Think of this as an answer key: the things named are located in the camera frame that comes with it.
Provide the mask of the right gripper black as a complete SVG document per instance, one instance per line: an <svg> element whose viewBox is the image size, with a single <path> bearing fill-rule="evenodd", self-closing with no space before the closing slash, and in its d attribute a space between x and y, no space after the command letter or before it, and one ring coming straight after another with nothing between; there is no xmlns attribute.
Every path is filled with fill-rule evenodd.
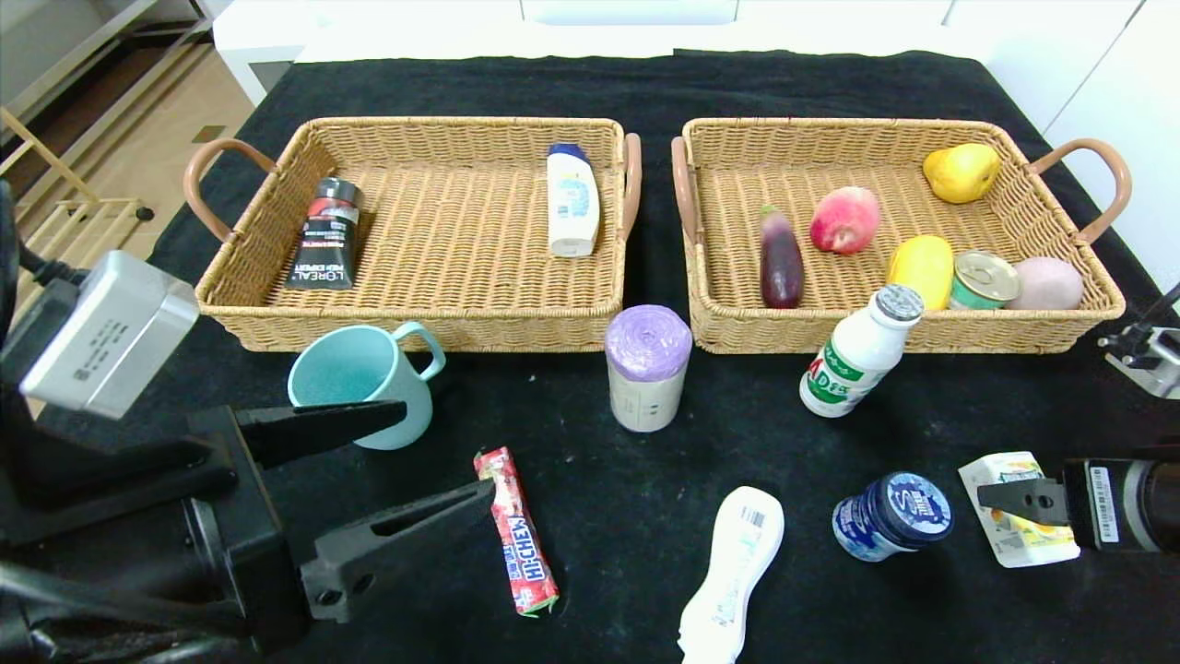
<svg viewBox="0 0 1180 664"><path fill-rule="evenodd" d="M1032 478L976 489L981 507L1041 525L1069 525L1104 553L1179 551L1179 466L1163 459L1070 459L1061 480Z"/></svg>

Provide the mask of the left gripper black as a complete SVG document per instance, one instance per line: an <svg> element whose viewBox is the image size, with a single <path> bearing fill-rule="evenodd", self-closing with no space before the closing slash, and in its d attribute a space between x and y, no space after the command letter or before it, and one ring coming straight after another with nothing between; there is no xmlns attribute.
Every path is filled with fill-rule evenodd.
<svg viewBox="0 0 1180 664"><path fill-rule="evenodd" d="M355 443L401 423L399 400L310 407L199 410L185 430L212 443L232 479L135 509L110 522L118 591L211 605L240 614L249 646L271 655L308 631L306 600L290 547L260 471ZM379 509L329 530L300 576L316 622L348 623L379 591L408 580L490 515L493 480Z"/></svg>

